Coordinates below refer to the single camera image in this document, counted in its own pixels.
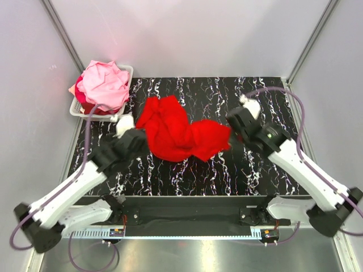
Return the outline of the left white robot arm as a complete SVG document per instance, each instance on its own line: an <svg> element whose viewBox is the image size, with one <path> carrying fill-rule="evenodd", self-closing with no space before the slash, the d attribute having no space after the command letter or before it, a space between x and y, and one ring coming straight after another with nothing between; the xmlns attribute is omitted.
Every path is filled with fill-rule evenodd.
<svg viewBox="0 0 363 272"><path fill-rule="evenodd" d="M30 205L18 204L14 214L31 247L37 253L45 253L71 232L95 223L117 224L123 216L122 197L105 195L90 205L74 210L71 207L148 151L145 132L129 129L121 137L93 148L78 170L45 197Z"/></svg>

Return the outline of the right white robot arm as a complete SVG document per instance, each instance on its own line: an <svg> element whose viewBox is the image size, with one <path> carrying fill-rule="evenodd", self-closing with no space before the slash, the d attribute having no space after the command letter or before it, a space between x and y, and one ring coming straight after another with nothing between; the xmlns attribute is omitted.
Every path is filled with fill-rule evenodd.
<svg viewBox="0 0 363 272"><path fill-rule="evenodd" d="M276 219L309 222L320 234L334 237L362 200L362 190L347 188L319 168L277 124L261 125L259 111L237 107L226 119L238 139L279 166L298 182L312 198L310 201L271 197L258 209L258 219L271 224Z"/></svg>

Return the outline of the red t-shirt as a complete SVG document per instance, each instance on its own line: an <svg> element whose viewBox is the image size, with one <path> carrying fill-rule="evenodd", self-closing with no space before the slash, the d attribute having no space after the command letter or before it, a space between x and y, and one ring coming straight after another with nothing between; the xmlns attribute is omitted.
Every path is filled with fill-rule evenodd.
<svg viewBox="0 0 363 272"><path fill-rule="evenodd" d="M206 162L230 148L229 127L212 120L189 122L185 109L173 95L147 98L136 128L144 129L151 153L169 162L190 156Z"/></svg>

